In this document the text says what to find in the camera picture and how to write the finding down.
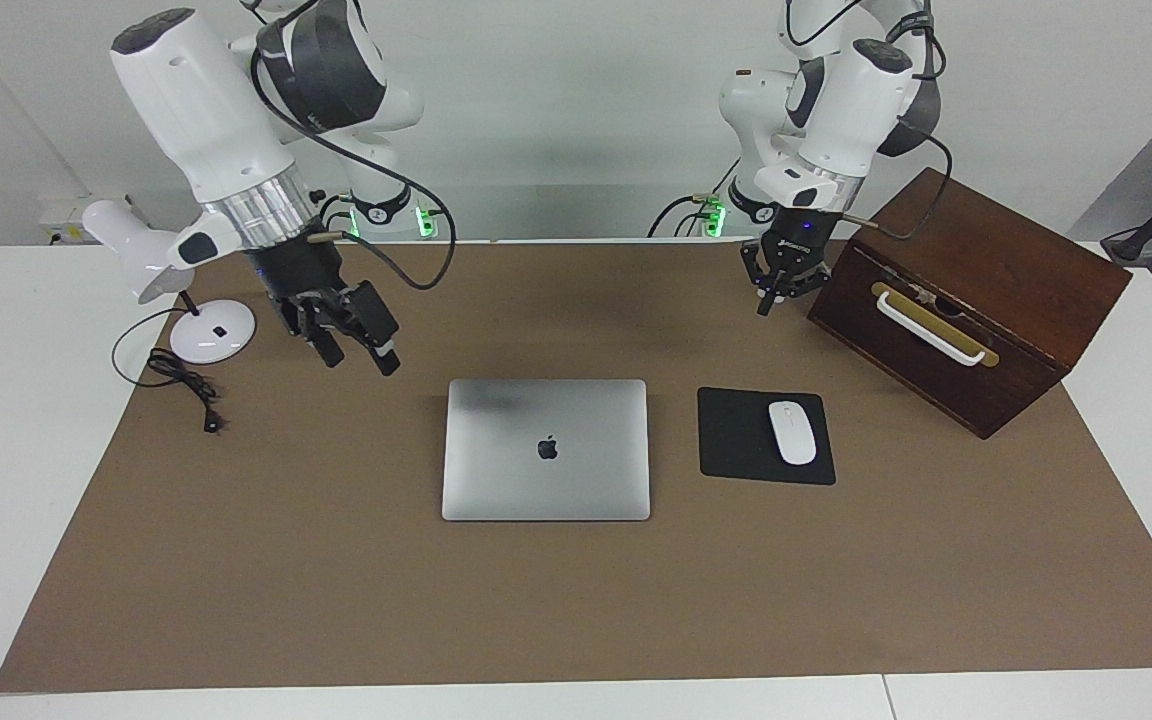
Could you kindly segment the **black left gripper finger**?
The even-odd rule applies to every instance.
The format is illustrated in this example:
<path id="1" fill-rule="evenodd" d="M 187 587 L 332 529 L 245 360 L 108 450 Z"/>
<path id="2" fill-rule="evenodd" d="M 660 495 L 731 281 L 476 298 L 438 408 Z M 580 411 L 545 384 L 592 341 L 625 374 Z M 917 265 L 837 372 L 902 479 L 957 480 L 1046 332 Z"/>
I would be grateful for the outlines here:
<path id="1" fill-rule="evenodd" d="M 756 295 L 759 297 L 759 304 L 756 306 L 756 314 L 770 316 L 773 306 L 782 304 L 783 296 L 776 287 L 776 283 L 780 282 L 780 275 L 774 273 L 768 275 L 767 272 L 761 268 L 759 253 L 760 250 L 758 245 L 742 245 L 741 263 L 742 266 L 744 266 L 751 286 L 755 287 Z"/>
<path id="2" fill-rule="evenodd" d="M 782 296 L 788 300 L 799 300 L 809 293 L 818 291 L 829 282 L 832 274 L 827 263 L 819 263 L 814 268 L 790 276 L 782 281 Z"/>

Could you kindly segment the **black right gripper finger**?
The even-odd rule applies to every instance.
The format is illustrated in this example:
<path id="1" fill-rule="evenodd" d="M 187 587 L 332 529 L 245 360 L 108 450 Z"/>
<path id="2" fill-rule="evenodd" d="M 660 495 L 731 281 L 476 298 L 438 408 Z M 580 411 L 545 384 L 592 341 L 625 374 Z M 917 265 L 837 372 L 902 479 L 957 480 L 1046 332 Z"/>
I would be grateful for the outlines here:
<path id="1" fill-rule="evenodd" d="M 381 376 L 396 374 L 401 361 L 394 338 L 401 327 L 376 286 L 364 281 L 353 290 L 343 291 L 339 301 L 343 316 L 339 328 L 366 348 Z"/>
<path id="2" fill-rule="evenodd" d="M 285 328 L 314 348 L 325 366 L 335 367 L 344 359 L 342 348 L 329 332 L 332 319 L 320 313 L 316 300 L 285 300 Z"/>

